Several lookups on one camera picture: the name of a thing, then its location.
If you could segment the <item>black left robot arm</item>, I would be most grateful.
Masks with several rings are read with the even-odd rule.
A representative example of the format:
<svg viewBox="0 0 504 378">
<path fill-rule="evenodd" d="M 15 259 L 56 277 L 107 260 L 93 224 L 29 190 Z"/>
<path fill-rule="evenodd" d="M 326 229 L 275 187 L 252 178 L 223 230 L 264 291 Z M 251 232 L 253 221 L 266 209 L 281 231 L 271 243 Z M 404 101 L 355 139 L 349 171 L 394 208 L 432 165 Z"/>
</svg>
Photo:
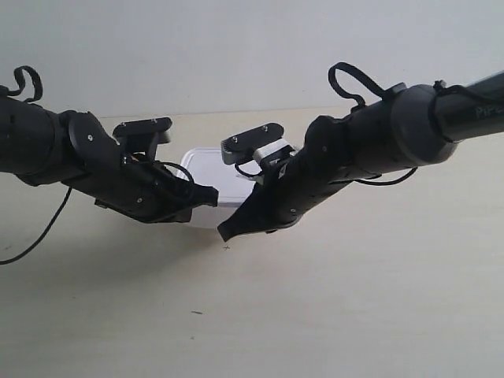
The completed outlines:
<svg viewBox="0 0 504 378">
<path fill-rule="evenodd" d="M 186 223 L 218 191 L 179 178 L 156 160 L 169 142 L 168 117 L 134 120 L 108 134 L 92 113 L 54 113 L 1 98 L 1 170 L 37 187 L 62 183 L 95 205 L 145 224 Z"/>
</svg>

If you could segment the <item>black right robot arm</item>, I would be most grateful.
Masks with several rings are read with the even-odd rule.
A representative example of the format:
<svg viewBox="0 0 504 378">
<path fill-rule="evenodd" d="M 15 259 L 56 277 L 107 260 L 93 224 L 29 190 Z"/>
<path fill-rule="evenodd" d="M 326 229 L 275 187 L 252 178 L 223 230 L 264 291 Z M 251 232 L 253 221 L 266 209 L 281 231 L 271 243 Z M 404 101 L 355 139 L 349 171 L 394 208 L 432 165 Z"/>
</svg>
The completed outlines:
<svg viewBox="0 0 504 378">
<path fill-rule="evenodd" d="M 260 171 L 251 176 L 251 194 L 219 225 L 221 238 L 289 228 L 351 183 L 378 186 L 382 175 L 397 171 L 411 176 L 446 161 L 461 141 L 503 130 L 501 73 L 467 87 L 399 83 L 375 92 L 372 105 L 356 97 L 345 117 L 313 120 L 300 149 L 277 123 L 225 139 L 226 165 L 254 161 Z"/>
</svg>

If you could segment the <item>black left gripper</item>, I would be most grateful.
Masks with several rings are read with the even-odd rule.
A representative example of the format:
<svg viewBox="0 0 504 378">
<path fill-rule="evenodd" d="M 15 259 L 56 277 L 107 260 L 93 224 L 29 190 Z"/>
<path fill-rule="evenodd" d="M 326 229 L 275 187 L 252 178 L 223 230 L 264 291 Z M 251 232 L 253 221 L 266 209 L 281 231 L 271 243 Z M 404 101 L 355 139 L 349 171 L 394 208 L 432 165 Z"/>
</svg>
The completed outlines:
<svg viewBox="0 0 504 378">
<path fill-rule="evenodd" d="M 175 164 L 121 151 L 91 113 L 65 113 L 72 170 L 65 185 L 94 198 L 95 205 L 141 223 L 177 223 L 195 207 L 217 207 L 215 187 L 180 179 Z"/>
</svg>

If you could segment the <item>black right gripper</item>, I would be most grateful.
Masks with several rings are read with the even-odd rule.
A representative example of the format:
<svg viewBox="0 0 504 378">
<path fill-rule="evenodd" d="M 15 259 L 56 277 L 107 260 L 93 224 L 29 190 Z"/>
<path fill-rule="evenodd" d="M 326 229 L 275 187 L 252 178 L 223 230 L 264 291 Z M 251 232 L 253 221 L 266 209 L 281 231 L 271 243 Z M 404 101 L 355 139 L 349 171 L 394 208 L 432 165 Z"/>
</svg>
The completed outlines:
<svg viewBox="0 0 504 378">
<path fill-rule="evenodd" d="M 302 149 L 265 176 L 257 197 L 250 196 L 217 226 L 225 241 L 272 228 L 289 228 L 323 202 L 337 186 L 338 171 L 352 162 L 347 146 L 348 122 L 317 117 L 308 127 Z"/>
</svg>

